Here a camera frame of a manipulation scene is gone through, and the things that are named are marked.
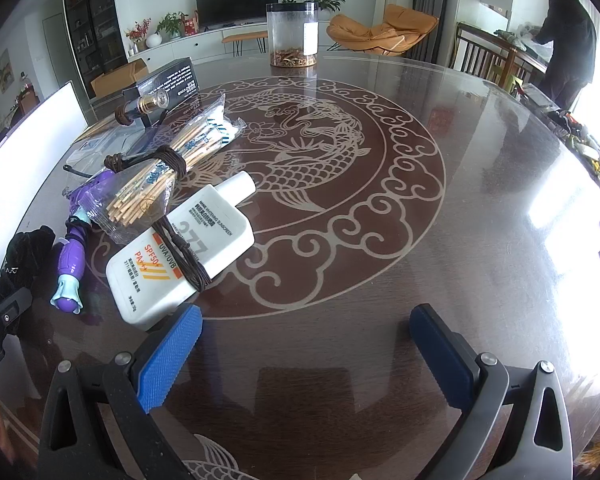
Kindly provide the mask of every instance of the black box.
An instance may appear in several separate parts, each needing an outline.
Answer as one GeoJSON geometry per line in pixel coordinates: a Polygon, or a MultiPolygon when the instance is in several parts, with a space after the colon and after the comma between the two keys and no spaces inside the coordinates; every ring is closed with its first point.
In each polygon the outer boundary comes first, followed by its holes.
{"type": "MultiPolygon", "coordinates": [[[[198,93],[198,80],[189,57],[175,59],[169,64],[161,66],[158,70],[154,70],[140,81],[125,88],[122,95],[125,101],[129,102],[159,89],[166,90],[169,95],[167,110],[173,110],[184,99],[198,93]]],[[[157,123],[161,114],[162,110],[157,110],[148,116],[142,116],[144,126],[152,126],[157,123]]]]}

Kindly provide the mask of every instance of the man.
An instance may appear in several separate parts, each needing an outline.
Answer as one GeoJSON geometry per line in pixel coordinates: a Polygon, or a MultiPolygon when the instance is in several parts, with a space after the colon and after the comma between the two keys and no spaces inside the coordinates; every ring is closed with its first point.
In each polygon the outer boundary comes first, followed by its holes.
{"type": "Polygon", "coordinates": [[[596,29],[579,0],[549,0],[536,43],[554,42],[554,54],[538,88],[563,110],[593,81],[596,29]]]}

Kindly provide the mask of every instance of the sunscreen bottle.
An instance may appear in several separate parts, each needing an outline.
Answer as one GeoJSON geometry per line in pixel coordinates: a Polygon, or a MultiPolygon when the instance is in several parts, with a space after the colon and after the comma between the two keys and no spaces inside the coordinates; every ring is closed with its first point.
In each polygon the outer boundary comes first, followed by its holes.
{"type": "MultiPolygon", "coordinates": [[[[249,174],[241,171],[215,187],[203,187],[167,215],[211,278],[253,245],[249,220],[235,206],[255,190],[249,174]]],[[[196,292],[153,228],[109,260],[107,279],[122,319],[142,330],[196,292]]]]}

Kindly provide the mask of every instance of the black cap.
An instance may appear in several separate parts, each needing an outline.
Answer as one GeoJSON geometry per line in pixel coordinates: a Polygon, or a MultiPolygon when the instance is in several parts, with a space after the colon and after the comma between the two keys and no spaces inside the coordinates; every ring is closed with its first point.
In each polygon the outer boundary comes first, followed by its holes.
{"type": "Polygon", "coordinates": [[[314,2],[299,2],[292,4],[267,4],[267,12],[294,12],[294,11],[314,11],[317,6],[314,2]]]}

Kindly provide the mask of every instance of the purple action figure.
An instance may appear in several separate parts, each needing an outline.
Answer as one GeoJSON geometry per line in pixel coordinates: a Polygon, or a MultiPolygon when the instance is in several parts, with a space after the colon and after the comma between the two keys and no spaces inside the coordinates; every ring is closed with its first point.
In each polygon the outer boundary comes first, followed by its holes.
{"type": "Polygon", "coordinates": [[[87,229],[91,226],[91,220],[78,201],[88,189],[113,175],[113,171],[104,170],[69,195],[69,219],[66,222],[66,237],[69,241],[62,248],[58,259],[58,290],[51,298],[51,304],[63,312],[80,314],[82,308],[78,287],[84,274],[87,229]]]}

